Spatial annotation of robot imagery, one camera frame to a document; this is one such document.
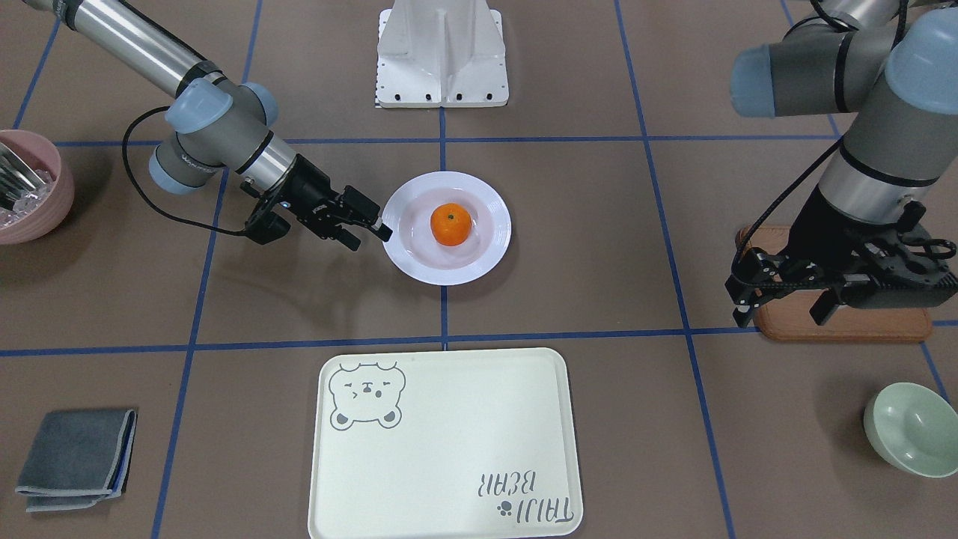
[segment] brown wooden board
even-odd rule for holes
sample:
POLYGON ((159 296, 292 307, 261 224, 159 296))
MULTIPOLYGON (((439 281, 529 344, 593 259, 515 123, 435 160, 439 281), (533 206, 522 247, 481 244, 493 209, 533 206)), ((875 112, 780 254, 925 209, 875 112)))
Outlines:
MULTIPOLYGON (((747 229, 739 231, 737 243, 747 229)), ((775 253, 788 241, 787 226, 762 226, 749 246, 775 253)), ((921 342, 931 335, 927 309, 838 309, 827 324, 816 325, 809 315, 822 291, 795 292, 766 303, 755 314, 755 326, 773 340, 921 342)))

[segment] orange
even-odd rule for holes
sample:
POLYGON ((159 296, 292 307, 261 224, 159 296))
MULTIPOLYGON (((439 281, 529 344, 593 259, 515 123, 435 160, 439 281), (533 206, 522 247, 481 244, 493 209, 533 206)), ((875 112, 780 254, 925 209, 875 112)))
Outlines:
POLYGON ((444 246, 457 246, 469 237, 472 216, 459 204, 443 204, 432 212, 429 227, 437 242, 444 246))

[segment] folded cloth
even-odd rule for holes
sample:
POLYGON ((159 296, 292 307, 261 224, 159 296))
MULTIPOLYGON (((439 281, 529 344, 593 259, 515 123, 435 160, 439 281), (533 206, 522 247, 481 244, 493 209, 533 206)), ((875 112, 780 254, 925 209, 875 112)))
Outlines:
POLYGON ((16 493, 27 512, 90 507, 123 492, 136 410, 52 411, 43 418, 16 493))

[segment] plate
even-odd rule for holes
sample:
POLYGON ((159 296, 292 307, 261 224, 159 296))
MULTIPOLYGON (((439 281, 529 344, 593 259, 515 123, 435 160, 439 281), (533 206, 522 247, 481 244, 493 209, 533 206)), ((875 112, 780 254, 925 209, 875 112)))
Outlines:
POLYGON ((506 202, 488 183, 468 174, 442 171, 410 179, 386 202, 382 221, 393 229, 386 254, 404 273, 431 285, 461 285, 485 275, 502 260, 513 234, 506 202), (458 246, 436 242, 432 212, 460 204, 472 216, 472 230, 458 246))
POLYGON ((582 521, 555 350, 337 356, 318 387, 312 539, 546 537, 582 521))

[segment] bear drawing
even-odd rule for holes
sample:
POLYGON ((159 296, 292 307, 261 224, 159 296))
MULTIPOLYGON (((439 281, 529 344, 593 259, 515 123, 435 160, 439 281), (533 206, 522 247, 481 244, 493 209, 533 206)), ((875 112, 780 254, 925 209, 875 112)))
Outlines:
POLYGON ((330 376, 333 411, 332 426, 338 431, 353 423, 378 421, 384 429, 396 427, 402 418, 399 394, 406 387, 406 376, 393 363, 361 363, 349 369, 344 365, 330 376))

